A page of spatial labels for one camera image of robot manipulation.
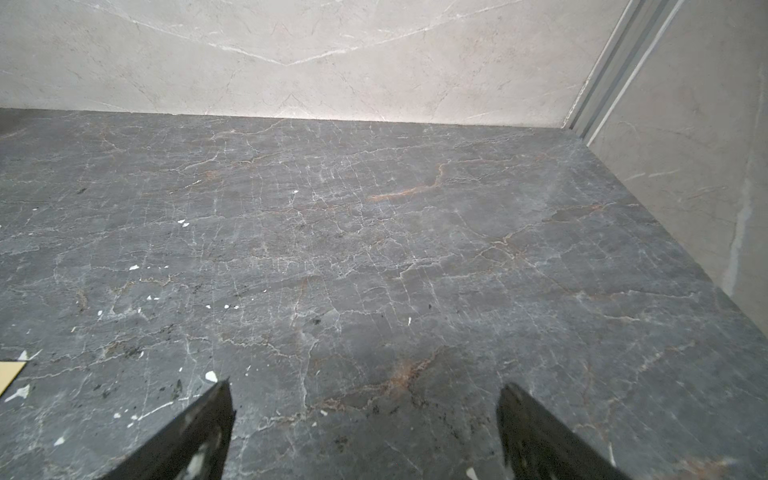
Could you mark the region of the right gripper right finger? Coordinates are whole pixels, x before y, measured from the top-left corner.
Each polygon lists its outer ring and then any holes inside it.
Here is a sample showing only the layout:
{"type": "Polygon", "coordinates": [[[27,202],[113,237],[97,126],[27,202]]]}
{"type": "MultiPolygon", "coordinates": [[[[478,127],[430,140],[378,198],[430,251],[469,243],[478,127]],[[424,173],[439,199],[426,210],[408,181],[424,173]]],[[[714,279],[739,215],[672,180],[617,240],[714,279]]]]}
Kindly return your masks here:
{"type": "Polygon", "coordinates": [[[504,464],[516,479],[625,479],[520,385],[503,386],[496,420],[504,464]]]}

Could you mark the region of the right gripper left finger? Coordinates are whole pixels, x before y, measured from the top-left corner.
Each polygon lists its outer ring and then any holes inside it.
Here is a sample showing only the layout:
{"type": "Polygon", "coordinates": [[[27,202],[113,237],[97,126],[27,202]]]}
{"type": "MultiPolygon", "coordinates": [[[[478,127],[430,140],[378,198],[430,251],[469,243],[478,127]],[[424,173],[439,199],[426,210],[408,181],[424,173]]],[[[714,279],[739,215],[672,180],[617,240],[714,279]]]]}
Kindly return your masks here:
{"type": "Polygon", "coordinates": [[[219,381],[104,477],[220,480],[235,419],[230,382],[219,381]]]}

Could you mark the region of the yellow envelope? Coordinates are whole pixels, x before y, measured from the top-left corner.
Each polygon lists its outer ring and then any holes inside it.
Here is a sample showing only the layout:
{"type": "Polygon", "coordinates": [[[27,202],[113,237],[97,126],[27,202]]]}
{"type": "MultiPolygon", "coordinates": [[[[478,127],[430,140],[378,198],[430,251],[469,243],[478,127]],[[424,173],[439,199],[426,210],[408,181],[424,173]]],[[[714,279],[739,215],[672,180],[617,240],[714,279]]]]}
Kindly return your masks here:
{"type": "Polygon", "coordinates": [[[26,361],[19,360],[0,362],[0,395],[5,393],[26,364],[26,361]]]}

